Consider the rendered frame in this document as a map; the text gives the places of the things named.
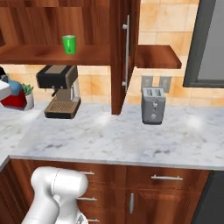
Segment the wooden cabinet door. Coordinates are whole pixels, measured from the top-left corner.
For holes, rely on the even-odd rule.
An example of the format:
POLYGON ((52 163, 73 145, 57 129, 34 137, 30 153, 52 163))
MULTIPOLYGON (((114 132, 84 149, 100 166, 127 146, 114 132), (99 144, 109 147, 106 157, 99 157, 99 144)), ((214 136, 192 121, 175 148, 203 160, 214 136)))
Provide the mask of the wooden cabinet door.
POLYGON ((125 80, 126 31, 123 24, 129 15, 129 71, 128 87, 135 66, 138 45, 141 0, 109 0, 109 40, 111 68, 111 112, 119 115, 127 92, 122 85, 125 80))

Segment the green mug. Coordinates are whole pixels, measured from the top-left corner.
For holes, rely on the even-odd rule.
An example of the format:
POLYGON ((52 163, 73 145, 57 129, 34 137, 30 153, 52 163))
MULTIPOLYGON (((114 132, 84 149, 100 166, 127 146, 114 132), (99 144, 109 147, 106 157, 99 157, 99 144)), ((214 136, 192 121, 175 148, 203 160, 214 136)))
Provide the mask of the green mug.
POLYGON ((76 37, 74 35, 65 35, 62 37, 65 54, 76 53, 76 37))

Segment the grey wall socket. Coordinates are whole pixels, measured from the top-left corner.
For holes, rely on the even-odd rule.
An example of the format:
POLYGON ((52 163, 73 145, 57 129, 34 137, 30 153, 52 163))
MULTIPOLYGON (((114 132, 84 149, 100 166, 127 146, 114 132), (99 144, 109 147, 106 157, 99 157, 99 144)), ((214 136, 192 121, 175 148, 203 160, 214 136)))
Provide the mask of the grey wall socket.
POLYGON ((165 93, 170 92, 172 78, 170 76, 161 76, 158 86, 164 90, 165 93))
POLYGON ((141 81, 141 88, 151 88, 153 82, 152 76, 143 76, 141 81))

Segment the dark dishwasher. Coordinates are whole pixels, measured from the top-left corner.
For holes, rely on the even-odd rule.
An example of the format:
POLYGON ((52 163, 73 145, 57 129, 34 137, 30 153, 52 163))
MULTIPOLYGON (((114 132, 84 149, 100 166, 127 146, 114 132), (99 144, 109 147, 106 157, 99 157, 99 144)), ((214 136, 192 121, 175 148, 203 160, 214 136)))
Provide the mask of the dark dishwasher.
POLYGON ((224 224, 224 171, 211 171, 191 224, 224 224))

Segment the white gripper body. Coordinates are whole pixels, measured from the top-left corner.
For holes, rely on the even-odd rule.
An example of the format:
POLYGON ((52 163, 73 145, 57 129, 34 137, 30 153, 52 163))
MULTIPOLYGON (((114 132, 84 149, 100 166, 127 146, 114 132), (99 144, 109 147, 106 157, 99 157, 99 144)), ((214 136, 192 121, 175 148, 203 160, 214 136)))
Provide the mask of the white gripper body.
POLYGON ((5 82, 0 80, 0 101, 7 98, 11 95, 11 86, 5 82))

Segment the wide wooden drawer front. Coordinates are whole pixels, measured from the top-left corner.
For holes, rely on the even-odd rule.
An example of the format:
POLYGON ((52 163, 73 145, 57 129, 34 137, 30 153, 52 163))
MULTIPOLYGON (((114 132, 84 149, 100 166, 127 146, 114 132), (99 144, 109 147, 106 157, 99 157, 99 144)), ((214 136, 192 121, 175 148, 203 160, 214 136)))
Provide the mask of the wide wooden drawer front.
POLYGON ((167 167, 128 166, 126 187, 140 190, 180 190, 190 192, 201 191, 207 181, 208 171, 196 169, 180 169, 167 167), (158 176, 180 176, 183 181, 151 179, 158 176))

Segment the wooden wall cabinet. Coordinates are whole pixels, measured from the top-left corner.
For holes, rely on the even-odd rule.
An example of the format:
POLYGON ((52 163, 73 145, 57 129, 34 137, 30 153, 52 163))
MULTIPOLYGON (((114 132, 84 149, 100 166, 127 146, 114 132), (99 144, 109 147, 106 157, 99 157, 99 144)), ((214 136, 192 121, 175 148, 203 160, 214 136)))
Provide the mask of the wooden wall cabinet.
POLYGON ((108 66, 109 0, 0 0, 0 64, 108 66))

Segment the black and tan coffee machine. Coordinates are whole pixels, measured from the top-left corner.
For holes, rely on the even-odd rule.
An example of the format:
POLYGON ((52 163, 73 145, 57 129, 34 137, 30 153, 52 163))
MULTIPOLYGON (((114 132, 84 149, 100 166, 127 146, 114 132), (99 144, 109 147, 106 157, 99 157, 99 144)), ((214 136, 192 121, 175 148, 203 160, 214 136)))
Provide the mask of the black and tan coffee machine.
POLYGON ((73 119, 81 104, 74 93, 77 66, 48 65, 36 74, 39 88, 52 88, 52 100, 44 113, 46 118, 73 119))

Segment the wooden base cupboard door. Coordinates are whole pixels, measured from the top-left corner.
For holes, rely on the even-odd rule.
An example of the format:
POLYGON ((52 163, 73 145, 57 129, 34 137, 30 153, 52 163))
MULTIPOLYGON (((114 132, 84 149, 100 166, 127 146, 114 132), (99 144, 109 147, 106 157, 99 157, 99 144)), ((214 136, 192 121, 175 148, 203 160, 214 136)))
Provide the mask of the wooden base cupboard door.
POLYGON ((129 190, 126 197, 126 224, 191 224, 199 199, 199 192, 129 190), (132 214, 131 193, 135 195, 132 214))

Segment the wooden wall shelf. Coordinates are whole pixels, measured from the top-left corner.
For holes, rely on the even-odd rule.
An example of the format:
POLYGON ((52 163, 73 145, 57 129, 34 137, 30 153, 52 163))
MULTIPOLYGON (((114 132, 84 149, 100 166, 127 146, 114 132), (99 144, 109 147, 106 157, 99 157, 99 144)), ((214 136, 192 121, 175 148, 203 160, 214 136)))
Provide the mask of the wooden wall shelf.
POLYGON ((169 45, 138 45, 135 66, 137 68, 180 69, 182 63, 169 45))

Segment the wooden corner base cupboard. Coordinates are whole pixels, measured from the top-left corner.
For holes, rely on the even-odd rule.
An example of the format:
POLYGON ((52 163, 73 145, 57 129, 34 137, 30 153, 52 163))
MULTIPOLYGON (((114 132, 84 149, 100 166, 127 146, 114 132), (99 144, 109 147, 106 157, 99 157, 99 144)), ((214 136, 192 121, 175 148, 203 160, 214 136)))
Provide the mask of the wooden corner base cupboard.
POLYGON ((32 162, 11 158, 0 171, 0 224, 21 224, 32 203, 32 162))

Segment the grey toaster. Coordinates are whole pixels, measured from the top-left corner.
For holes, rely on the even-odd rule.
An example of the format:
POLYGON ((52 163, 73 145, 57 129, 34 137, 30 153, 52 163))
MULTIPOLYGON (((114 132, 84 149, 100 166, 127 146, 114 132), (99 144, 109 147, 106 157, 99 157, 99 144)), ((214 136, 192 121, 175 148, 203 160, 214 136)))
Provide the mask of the grey toaster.
POLYGON ((144 87, 141 103, 143 123, 161 124, 164 118, 165 102, 165 92, 161 87, 144 87))

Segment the green plant in white pot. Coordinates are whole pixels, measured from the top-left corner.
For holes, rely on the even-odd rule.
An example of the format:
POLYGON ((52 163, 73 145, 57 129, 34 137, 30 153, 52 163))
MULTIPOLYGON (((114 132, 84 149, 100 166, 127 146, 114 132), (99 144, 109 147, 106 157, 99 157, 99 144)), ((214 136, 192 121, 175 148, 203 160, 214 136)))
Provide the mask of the green plant in white pot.
POLYGON ((24 109, 30 110, 34 107, 33 86, 31 84, 26 85, 23 83, 22 88, 24 90, 25 99, 26 99, 26 106, 24 109))

